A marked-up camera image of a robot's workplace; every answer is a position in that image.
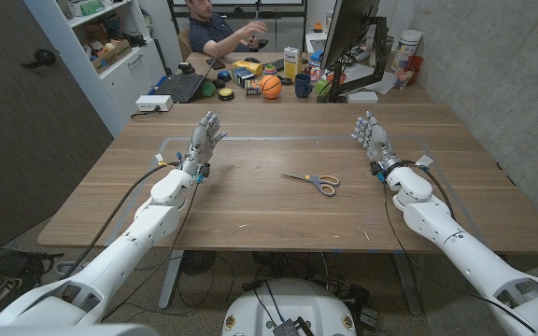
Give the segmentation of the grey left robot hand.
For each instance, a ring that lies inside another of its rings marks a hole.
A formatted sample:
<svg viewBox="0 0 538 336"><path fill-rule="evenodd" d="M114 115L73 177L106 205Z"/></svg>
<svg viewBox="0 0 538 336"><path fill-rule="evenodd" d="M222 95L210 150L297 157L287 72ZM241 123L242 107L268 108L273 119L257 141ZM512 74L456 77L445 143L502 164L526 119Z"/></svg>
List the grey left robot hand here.
<svg viewBox="0 0 538 336"><path fill-rule="evenodd" d="M207 165L213 156L216 144L227 133L220 133L220 120L217 114L208 112L193 129L191 140L180 165L180 170L195 176L199 169Z"/></svg>

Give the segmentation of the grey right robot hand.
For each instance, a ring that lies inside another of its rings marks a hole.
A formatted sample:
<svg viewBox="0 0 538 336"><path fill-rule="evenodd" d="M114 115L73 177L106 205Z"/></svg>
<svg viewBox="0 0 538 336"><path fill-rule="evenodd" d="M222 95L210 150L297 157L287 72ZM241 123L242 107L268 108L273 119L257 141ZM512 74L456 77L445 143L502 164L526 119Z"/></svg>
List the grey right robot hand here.
<svg viewBox="0 0 538 336"><path fill-rule="evenodd" d="M386 130L370 111L366 111L365 117L357 118L351 137L364 148L373 175L387 177L392 170L403 165L395 154Z"/></svg>

